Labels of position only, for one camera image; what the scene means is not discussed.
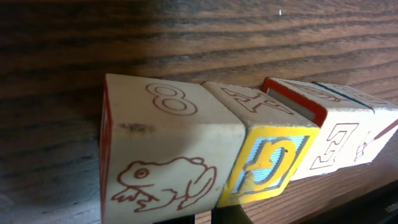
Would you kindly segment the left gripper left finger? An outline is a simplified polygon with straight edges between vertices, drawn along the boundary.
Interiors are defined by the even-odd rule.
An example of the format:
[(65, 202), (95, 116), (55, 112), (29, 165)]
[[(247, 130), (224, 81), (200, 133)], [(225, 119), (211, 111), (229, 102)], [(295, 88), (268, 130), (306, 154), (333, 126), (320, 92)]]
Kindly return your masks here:
[(188, 215), (188, 216), (184, 216), (184, 217), (173, 218), (170, 220), (156, 222), (154, 224), (195, 224), (195, 216)]

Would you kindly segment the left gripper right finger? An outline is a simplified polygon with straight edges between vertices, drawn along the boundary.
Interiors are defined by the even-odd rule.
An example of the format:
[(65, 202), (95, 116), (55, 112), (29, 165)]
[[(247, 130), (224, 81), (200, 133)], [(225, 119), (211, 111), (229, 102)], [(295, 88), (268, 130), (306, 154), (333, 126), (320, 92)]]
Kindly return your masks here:
[(240, 205), (214, 208), (211, 211), (211, 224), (253, 224)]

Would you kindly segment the white patterned block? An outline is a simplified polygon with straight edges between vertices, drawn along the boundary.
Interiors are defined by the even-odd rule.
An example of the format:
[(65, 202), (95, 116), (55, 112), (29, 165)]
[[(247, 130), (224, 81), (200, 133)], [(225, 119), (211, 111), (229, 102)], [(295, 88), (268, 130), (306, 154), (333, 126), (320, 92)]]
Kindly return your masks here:
[(107, 74), (101, 221), (155, 223), (212, 209), (245, 132), (199, 84)]

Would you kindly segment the yellow block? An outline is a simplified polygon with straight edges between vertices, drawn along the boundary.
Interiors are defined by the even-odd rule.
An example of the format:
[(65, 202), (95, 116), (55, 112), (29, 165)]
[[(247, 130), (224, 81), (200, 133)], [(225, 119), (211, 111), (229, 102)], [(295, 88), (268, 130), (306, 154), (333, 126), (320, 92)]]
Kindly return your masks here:
[(203, 84), (246, 127), (246, 138), (217, 206), (281, 194), (320, 132), (319, 126), (261, 90)]

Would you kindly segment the block with blue side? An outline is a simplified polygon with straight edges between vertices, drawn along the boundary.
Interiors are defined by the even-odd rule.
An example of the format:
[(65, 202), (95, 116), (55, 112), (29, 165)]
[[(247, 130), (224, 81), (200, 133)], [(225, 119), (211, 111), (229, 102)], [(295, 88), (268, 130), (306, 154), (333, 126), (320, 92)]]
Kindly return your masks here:
[(310, 82), (266, 78), (262, 90), (320, 128), (293, 180), (343, 167), (374, 116), (367, 106)]

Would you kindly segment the white block with brush picture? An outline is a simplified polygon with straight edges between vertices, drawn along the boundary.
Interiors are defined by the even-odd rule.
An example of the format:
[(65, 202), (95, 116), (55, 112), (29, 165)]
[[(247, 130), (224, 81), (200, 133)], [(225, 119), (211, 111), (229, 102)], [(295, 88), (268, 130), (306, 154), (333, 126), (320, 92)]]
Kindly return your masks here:
[(397, 131), (397, 105), (369, 95), (350, 86), (316, 82), (317, 85), (334, 91), (373, 111), (365, 121), (364, 131), (353, 152), (346, 153), (342, 167), (372, 162)]

